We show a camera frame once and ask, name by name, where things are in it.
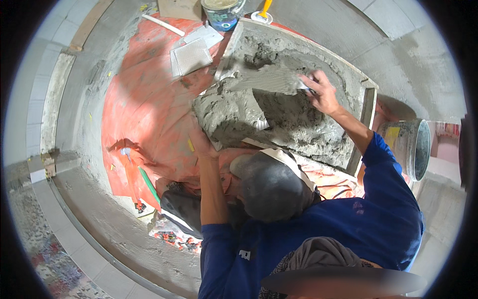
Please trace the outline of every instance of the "blue long-sleeve shirt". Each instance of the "blue long-sleeve shirt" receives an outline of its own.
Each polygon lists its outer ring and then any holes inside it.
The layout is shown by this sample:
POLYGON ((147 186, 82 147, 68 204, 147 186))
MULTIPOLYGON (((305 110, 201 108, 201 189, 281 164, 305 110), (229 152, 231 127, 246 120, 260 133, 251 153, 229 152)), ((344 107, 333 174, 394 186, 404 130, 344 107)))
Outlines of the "blue long-sleeve shirt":
POLYGON ((365 198, 329 199, 289 221, 247 221, 202 226, 199 298, 257 298, 260 281, 309 237, 332 237, 360 258, 407 270, 424 231, 423 215, 401 176, 402 168, 380 135, 362 158, 365 198))

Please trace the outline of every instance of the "white pipe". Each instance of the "white pipe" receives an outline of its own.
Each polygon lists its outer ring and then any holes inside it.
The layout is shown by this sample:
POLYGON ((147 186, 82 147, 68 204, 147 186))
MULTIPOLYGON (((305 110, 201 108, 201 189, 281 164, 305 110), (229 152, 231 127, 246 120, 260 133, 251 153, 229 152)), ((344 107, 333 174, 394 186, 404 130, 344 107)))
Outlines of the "white pipe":
POLYGON ((145 19, 147 19, 147 20, 150 20, 150 21, 152 21, 152 22, 155 22, 156 24, 158 24, 158 25, 160 25, 160 26, 162 26, 162 27, 164 27, 164 28, 166 28, 166 29, 171 30, 172 32, 176 33, 176 34, 179 35, 179 36, 184 36, 184 35, 185 35, 184 31, 181 31, 181 30, 177 29, 176 27, 171 26, 171 25, 168 24, 168 23, 165 23, 165 22, 160 21, 160 20, 158 20, 158 19, 156 19, 156 18, 153 18, 152 16, 149 16, 149 15, 147 15, 147 14, 144 14, 144 15, 142 15, 141 17, 143 17, 143 18, 145 18, 145 19))

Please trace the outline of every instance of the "yellow-handled brush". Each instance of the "yellow-handled brush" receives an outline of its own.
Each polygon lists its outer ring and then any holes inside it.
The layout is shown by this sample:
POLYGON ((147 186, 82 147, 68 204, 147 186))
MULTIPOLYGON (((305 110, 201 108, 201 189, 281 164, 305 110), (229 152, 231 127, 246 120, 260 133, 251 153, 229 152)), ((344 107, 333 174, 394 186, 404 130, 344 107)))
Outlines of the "yellow-handled brush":
POLYGON ((264 2, 264 7, 262 8, 262 11, 253 12, 252 15, 250 15, 250 18, 254 21, 258 21, 261 23, 266 23, 266 24, 272 23, 272 16, 270 13, 267 12, 271 4, 272 4, 272 0, 266 0, 264 2))

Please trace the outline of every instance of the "paint can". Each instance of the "paint can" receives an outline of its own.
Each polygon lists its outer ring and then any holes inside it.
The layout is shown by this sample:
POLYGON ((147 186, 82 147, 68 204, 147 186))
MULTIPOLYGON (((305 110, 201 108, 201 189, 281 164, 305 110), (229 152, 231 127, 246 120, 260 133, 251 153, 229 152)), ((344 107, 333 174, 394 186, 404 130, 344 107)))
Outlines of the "paint can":
POLYGON ((246 0, 201 0, 209 23, 221 32, 234 29, 242 16, 244 4, 246 0))
POLYGON ((377 133, 388 144, 403 172, 412 181, 420 181, 430 160, 431 135, 428 123, 423 119, 386 122, 380 125, 377 133))

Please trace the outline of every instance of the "orange plastic sheet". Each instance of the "orange plastic sheet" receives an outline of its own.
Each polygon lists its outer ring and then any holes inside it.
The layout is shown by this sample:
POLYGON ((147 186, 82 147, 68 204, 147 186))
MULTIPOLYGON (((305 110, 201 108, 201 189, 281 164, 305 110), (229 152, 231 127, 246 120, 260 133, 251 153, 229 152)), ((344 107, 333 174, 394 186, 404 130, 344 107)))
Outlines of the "orange plastic sheet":
MULTIPOLYGON (((152 16, 186 34, 202 25, 191 20, 162 18, 158 13, 152 16)), ((103 109, 103 163, 114 195, 131 196, 134 202, 142 199, 160 208, 138 166, 146 171, 159 196, 171 181, 183 182, 191 193, 198 193, 197 156, 188 144, 188 132, 196 121, 191 105, 194 98, 212 84, 229 38, 230 33, 225 34, 224 40, 210 49, 212 65, 173 80, 169 53, 181 45, 180 36, 148 20, 139 22, 120 71, 111 80, 103 109), (130 158, 121 155, 123 147, 132 149, 130 158)), ((226 195, 235 196, 239 185, 238 179, 229 172, 230 162, 236 156, 256 151, 229 148, 222 152, 219 165, 226 195)), ((322 185, 347 184, 317 169, 305 171, 318 185, 321 181, 325 182, 322 185)), ((348 192, 340 197, 351 195, 348 192)))

